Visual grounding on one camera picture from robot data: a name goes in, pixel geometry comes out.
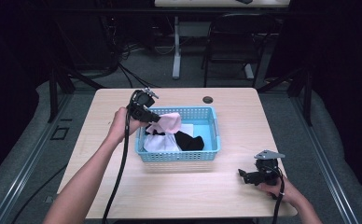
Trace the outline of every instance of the pink cloth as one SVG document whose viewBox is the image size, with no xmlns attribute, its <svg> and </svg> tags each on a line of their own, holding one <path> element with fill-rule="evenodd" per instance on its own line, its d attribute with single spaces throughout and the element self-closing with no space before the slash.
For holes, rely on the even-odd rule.
<svg viewBox="0 0 362 224">
<path fill-rule="evenodd" d="M 181 116 L 178 113 L 160 115 L 158 122 L 151 122 L 151 126 L 146 129 L 148 133 L 177 133 L 181 128 Z"/>
</svg>

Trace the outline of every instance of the black chair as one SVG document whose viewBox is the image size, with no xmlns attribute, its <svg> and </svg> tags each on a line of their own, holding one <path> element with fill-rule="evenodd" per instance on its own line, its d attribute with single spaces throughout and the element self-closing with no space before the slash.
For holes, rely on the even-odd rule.
<svg viewBox="0 0 362 224">
<path fill-rule="evenodd" d="M 204 87 L 207 86 L 209 78 L 209 62 L 238 63 L 242 65 L 242 70 L 249 63 L 256 64 L 257 69 L 252 84 L 255 87 L 265 43 L 275 27 L 275 18 L 262 14 L 230 13 L 215 18 L 210 24 L 202 60 Z"/>
</svg>

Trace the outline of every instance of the gray carpet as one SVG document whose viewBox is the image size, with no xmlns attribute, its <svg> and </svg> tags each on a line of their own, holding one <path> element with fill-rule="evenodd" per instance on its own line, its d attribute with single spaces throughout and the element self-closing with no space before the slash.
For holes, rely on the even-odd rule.
<svg viewBox="0 0 362 224">
<path fill-rule="evenodd" d="M 133 51 L 128 59 L 122 61 L 122 64 L 140 78 L 161 87 L 202 87 L 203 72 L 200 69 L 202 45 L 200 40 L 191 39 L 183 45 L 181 78 L 178 80 L 171 78 L 173 56 L 174 52 L 163 55 L 138 49 Z M 270 52 L 265 55 L 265 62 L 268 62 L 269 58 Z M 219 74 L 221 71 L 225 74 L 232 71 L 230 67 L 225 66 L 214 67 L 214 69 Z M 127 78 L 119 70 L 110 76 L 95 78 L 94 80 L 109 88 L 130 88 Z M 23 168 L 24 162 L 29 159 L 30 154 L 37 145 L 43 148 L 42 154 L 37 155 L 37 163 L 31 174 L 26 176 L 28 181 L 21 186 L 22 191 L 20 191 L 20 194 L 16 193 L 14 203 L 9 205 L 7 209 L 9 212 L 3 214 L 3 223 L 10 223 L 32 194 L 53 174 L 59 171 L 71 156 L 94 94 L 93 89 L 85 83 L 76 79 L 73 81 L 77 91 L 71 96 L 64 96 L 60 92 L 60 99 L 63 99 L 63 102 L 66 103 L 61 106 L 62 113 L 51 125 L 47 124 L 49 118 L 49 85 L 44 83 L 37 89 L 40 94 L 40 104 L 35 112 L 35 117 L 0 167 L 0 205 L 6 198 L 13 181 Z M 209 87 L 216 87 L 219 84 L 227 87 L 251 86 L 251 82 L 248 81 L 245 83 L 237 81 L 225 84 L 210 81 Z M 260 76 L 258 85 L 264 84 L 263 78 Z M 142 86 L 134 80 L 133 87 L 139 89 Z M 324 223 L 344 223 L 330 187 L 318 166 L 313 143 L 310 135 L 306 132 L 304 121 L 299 118 L 300 111 L 296 106 L 298 105 L 298 99 L 288 98 L 284 92 L 286 87 L 287 84 L 285 83 L 273 92 L 262 93 L 260 99 L 276 145 L 280 152 L 286 154 L 283 163 L 287 176 L 312 202 Z M 357 220 L 362 223 L 362 187 L 344 162 L 341 141 L 336 127 L 316 94 L 313 95 L 312 122 L 313 130 L 325 150 L 344 194 Z M 63 140 L 56 139 L 64 137 L 65 132 L 66 135 Z M 17 223 L 42 222 L 50 207 L 52 198 L 55 197 L 62 176 L 63 172 L 60 172 L 34 196 L 22 211 Z M 99 220 L 87 220 L 86 222 L 99 223 Z M 263 218 L 260 223 L 271 223 L 271 220 Z M 296 216 L 281 217 L 278 223 L 300 222 L 298 216 Z"/>
</svg>

